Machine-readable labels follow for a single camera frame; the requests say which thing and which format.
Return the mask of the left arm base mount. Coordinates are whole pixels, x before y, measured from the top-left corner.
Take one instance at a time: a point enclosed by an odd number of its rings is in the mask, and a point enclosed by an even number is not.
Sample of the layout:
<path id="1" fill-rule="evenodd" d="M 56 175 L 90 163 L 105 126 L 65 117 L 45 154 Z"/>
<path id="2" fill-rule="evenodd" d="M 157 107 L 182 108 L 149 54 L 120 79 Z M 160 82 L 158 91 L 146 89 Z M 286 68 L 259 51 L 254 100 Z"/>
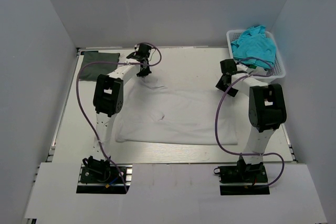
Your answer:
<path id="1" fill-rule="evenodd" d="M 111 165 L 107 168 L 105 175 L 98 174 L 81 166 L 78 183 L 77 194 L 99 194 L 99 195 L 125 195 L 123 181 L 117 169 Z"/>

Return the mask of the white t-shirt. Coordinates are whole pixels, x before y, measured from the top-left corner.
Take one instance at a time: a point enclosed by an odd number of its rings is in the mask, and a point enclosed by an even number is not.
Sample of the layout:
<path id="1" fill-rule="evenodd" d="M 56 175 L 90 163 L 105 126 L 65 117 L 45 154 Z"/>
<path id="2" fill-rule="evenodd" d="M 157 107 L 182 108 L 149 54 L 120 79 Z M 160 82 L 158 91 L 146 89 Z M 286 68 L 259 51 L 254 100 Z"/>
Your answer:
<path id="1" fill-rule="evenodd" d="M 124 88 L 124 105 L 115 121 L 115 141 L 215 145 L 219 90 L 172 89 L 157 78 L 133 78 Z M 220 109 L 223 145 L 236 145 L 232 100 Z"/>

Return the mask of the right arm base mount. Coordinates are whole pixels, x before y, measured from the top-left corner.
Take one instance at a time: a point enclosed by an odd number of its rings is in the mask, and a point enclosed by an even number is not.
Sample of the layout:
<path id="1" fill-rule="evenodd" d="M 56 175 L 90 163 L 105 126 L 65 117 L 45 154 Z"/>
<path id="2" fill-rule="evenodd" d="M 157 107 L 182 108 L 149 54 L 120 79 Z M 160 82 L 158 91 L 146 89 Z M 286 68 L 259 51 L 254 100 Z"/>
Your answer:
<path id="1" fill-rule="evenodd" d="M 261 170 L 242 176 L 237 166 L 219 166 L 214 169 L 219 177 L 221 196 L 269 195 L 268 177 L 263 166 Z"/>

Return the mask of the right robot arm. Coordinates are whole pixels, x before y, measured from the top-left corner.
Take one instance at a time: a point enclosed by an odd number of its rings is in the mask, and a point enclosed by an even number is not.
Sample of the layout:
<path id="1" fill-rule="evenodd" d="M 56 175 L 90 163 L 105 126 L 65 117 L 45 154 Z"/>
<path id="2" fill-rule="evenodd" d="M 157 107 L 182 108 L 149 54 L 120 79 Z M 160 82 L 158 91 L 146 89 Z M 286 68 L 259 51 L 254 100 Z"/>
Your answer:
<path id="1" fill-rule="evenodd" d="M 271 136 L 287 119 L 286 106 L 282 87 L 269 84 L 255 78 L 244 70 L 238 69 L 234 59 L 220 62 L 222 76 L 216 88 L 224 94 L 219 102 L 215 115 L 215 137 L 218 138 L 218 119 L 221 105 L 227 95 L 235 97 L 237 93 L 248 96 L 248 118 L 251 124 L 247 144 L 241 153 L 227 151 L 238 155 L 236 172 L 238 177 L 247 182 L 255 177 L 263 167 L 263 157 Z"/>

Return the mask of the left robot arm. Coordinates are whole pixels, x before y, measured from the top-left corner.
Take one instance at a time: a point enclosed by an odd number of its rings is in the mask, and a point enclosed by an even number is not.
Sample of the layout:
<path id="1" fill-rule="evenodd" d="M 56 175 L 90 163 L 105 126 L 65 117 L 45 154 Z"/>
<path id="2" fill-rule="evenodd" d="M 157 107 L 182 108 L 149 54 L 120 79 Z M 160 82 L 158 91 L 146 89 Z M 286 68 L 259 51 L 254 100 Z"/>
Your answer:
<path id="1" fill-rule="evenodd" d="M 118 172 L 121 172 L 120 168 L 111 157 L 108 156 L 104 147 L 111 139 L 115 119 L 123 107 L 124 86 L 134 76 L 148 76 L 151 73 L 150 68 L 157 65 L 156 63 L 150 63 L 152 50 L 157 51 L 159 53 L 159 60 L 162 60 L 162 54 L 156 46 L 148 42 L 141 42 L 134 46 L 134 51 L 126 56 L 124 62 L 90 62 L 82 66 L 77 74 L 76 97 L 79 109 L 94 132 L 100 152 L 107 162 L 113 165 Z M 99 73 L 96 77 L 93 106 L 97 120 L 96 124 L 93 124 L 86 115 L 80 101 L 79 80 L 81 79 L 80 76 L 82 72 L 95 65 L 114 65 L 116 69 L 108 73 Z"/>

